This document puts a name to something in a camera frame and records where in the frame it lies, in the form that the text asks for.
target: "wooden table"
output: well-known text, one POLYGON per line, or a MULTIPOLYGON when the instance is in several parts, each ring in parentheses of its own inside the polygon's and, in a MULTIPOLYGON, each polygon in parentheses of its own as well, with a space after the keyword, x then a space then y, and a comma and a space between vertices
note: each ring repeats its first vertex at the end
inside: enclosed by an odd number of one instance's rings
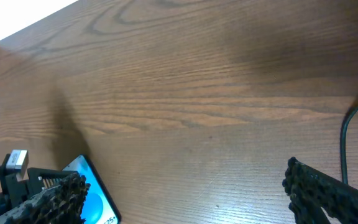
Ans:
MULTIPOLYGON (((0 163, 89 154, 123 223, 291 223, 357 95, 358 2, 79 0, 0 41, 0 163)), ((358 188, 358 114, 347 151, 358 188)))

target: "blue circle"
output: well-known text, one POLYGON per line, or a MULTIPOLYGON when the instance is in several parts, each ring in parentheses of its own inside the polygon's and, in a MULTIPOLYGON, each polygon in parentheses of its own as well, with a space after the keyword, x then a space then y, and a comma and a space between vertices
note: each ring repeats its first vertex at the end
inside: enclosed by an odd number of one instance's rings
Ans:
POLYGON ((98 194, 89 193, 85 197, 81 218, 86 224, 95 224, 103 214, 103 201, 98 194))

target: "black cable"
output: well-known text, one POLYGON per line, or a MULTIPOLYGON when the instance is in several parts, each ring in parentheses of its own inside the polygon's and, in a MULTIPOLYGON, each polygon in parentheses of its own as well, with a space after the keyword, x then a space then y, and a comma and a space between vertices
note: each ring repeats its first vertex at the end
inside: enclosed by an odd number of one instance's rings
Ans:
POLYGON ((351 119, 358 111, 358 101, 354 106, 350 107, 347 111, 345 118, 342 122, 341 128, 341 138, 339 140, 340 150, 341 150, 341 170, 342 170, 342 182, 347 184, 347 165, 346 165, 346 131, 347 126, 351 122, 351 119))

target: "wood grain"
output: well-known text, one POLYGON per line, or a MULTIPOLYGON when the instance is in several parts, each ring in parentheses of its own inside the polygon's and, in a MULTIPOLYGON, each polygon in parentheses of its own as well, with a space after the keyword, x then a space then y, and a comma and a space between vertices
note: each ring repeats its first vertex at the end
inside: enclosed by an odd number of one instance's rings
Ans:
POLYGON ((80 0, 0 41, 0 158, 91 154, 128 223, 288 223, 357 95, 358 2, 80 0))

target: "black wire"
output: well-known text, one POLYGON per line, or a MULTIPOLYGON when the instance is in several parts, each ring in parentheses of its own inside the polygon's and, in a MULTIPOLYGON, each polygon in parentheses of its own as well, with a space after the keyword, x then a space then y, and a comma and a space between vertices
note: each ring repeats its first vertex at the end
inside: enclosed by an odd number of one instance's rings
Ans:
POLYGON ((342 122, 341 128, 341 138, 339 140, 340 150, 341 150, 341 170, 342 170, 342 182, 347 184, 347 165, 346 165, 346 131, 347 126, 351 122, 351 119, 358 111, 358 102, 355 106, 350 107, 349 111, 346 113, 345 118, 342 122))

